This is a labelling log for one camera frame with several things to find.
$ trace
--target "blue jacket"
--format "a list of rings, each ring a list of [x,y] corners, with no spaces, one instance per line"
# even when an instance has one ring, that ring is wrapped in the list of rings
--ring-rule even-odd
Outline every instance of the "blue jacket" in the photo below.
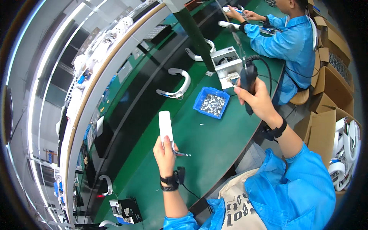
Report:
[[[335,208],[335,189],[321,156],[303,144],[301,151],[285,163],[266,150],[266,158],[244,185],[249,200],[268,230],[323,229]],[[225,203],[207,201],[213,213],[199,227],[189,212],[182,218],[164,220],[164,230],[221,230]]]
[[[280,82],[278,93],[274,99],[275,104],[283,105],[297,93],[297,87],[289,77],[303,89],[308,88],[312,82],[311,76],[315,61],[312,26],[307,16],[292,18],[286,26],[286,17],[276,18],[271,14],[267,17],[272,26],[283,32],[277,32],[271,37],[264,37],[259,34],[259,27],[252,24],[246,24],[244,31],[251,39],[252,49],[258,54],[286,60],[286,74]],[[290,71],[288,68],[305,77]]]

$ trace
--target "person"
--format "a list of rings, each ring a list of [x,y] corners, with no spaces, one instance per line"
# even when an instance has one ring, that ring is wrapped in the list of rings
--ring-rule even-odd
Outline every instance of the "person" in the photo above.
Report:
[[[226,14],[241,22],[240,30],[251,39],[254,51],[266,57],[286,60],[285,74],[273,99],[275,105],[284,105],[311,84],[315,53],[312,25],[305,15],[307,0],[276,0],[276,5],[288,17],[261,16],[253,11],[243,11],[248,20],[263,21],[282,30],[271,37],[260,35],[259,26],[248,24],[231,6],[228,6],[230,12]]]
[[[240,103],[247,102],[271,129],[281,129],[284,125],[262,80],[256,78],[254,96],[239,87],[234,91]],[[218,192],[218,199],[207,200],[213,212],[201,227],[178,190],[163,191],[164,229],[322,229],[333,213],[336,196],[321,156],[309,151],[288,125],[276,139],[286,158],[287,170],[284,161],[271,149],[264,152],[254,144],[253,151],[247,151],[244,158],[264,162],[240,169]],[[168,180],[173,176],[175,164],[168,136],[164,137],[163,145],[161,138],[157,138],[153,153],[160,177]],[[162,190],[174,188],[172,184],[161,182],[161,185]]]

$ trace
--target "black hair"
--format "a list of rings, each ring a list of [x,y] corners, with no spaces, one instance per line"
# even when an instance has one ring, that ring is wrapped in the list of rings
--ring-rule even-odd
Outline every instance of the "black hair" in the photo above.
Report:
[[[308,0],[294,0],[299,9],[304,11],[308,7]]]

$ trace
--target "blue plastic bin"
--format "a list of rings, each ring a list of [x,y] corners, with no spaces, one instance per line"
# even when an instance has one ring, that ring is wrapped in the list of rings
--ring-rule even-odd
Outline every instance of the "blue plastic bin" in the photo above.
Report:
[[[216,117],[213,114],[210,114],[210,113],[207,113],[206,111],[201,110],[203,100],[206,98],[207,94],[213,94],[213,95],[216,95],[216,96],[223,97],[225,99],[225,104],[224,104],[224,107],[221,110],[220,116]],[[227,94],[223,91],[219,91],[219,90],[217,90],[215,88],[212,88],[212,87],[205,87],[204,86],[202,88],[201,92],[198,94],[197,98],[195,99],[193,109],[197,110],[200,113],[203,113],[204,115],[207,115],[207,116],[210,116],[210,117],[213,117],[213,118],[216,118],[216,119],[221,119],[222,114],[224,113],[225,108],[227,106],[227,103],[229,102],[229,99],[230,99],[229,94]]]

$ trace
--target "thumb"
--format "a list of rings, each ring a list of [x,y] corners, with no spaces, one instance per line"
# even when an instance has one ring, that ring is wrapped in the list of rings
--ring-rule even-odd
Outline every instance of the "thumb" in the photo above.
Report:
[[[168,136],[165,136],[163,139],[163,146],[165,148],[165,154],[167,153],[173,153],[173,150],[171,149],[171,142]]]
[[[254,96],[251,95],[248,91],[245,89],[242,89],[240,87],[235,87],[234,92],[244,101],[246,101],[250,106],[253,104]]]

